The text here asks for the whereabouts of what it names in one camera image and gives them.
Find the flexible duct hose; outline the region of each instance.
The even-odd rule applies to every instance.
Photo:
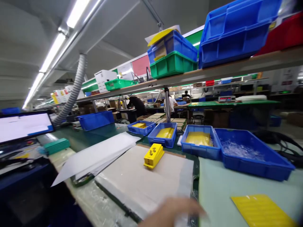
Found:
[[[82,83],[84,82],[84,75],[85,75],[86,67],[87,67],[86,55],[80,54],[79,64],[78,64],[78,69],[77,69],[77,73],[76,73],[73,90],[72,90],[66,104],[64,105],[63,110],[59,113],[59,115],[53,121],[54,125],[60,124],[66,118],[68,113],[72,110],[72,108],[78,98],[79,92],[81,90]]]
[[[157,100],[158,100],[158,98],[159,98],[159,95],[161,94],[161,90],[159,90],[159,92],[158,92],[158,95],[157,95],[157,98],[156,98],[156,100],[155,100],[155,102],[154,103],[156,103],[157,102]]]

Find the digital scale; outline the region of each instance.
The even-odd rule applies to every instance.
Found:
[[[219,96],[218,102],[236,102],[236,96]]]

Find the red plastic bin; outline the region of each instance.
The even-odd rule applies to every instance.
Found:
[[[254,56],[303,45],[303,12],[285,20],[268,33],[265,43]]]
[[[212,86],[212,85],[215,85],[215,80],[208,80],[206,81],[206,86]]]

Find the monitor screen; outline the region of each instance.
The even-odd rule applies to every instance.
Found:
[[[0,144],[54,131],[47,111],[17,113],[0,118]]]

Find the stool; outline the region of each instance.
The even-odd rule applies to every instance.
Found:
[[[193,115],[192,117],[192,124],[194,125],[196,123],[196,120],[200,120],[201,121],[201,125],[204,125],[204,116],[197,114],[197,115]]]

